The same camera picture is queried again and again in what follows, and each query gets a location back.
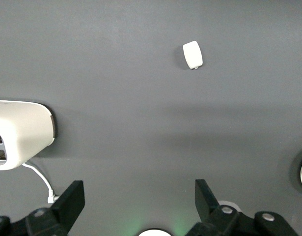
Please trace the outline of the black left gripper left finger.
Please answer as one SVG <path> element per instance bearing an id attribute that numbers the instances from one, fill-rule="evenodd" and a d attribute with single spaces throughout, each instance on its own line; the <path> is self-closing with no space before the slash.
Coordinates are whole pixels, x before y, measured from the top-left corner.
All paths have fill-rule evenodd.
<path id="1" fill-rule="evenodd" d="M 38 208 L 13 223 L 0 216 L 0 236 L 66 236 L 84 206 L 83 181 L 75 180 L 49 208 Z"/>

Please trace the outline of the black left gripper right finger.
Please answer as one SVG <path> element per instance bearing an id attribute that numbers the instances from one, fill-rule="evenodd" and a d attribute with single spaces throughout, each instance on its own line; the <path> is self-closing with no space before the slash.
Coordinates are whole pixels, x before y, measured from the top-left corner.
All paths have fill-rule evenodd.
<path id="1" fill-rule="evenodd" d="M 229 205 L 218 203 L 204 179 L 195 181 L 195 206 L 200 222 L 188 236 L 297 236 L 298 233 L 279 214 L 259 211 L 250 218 Z"/>

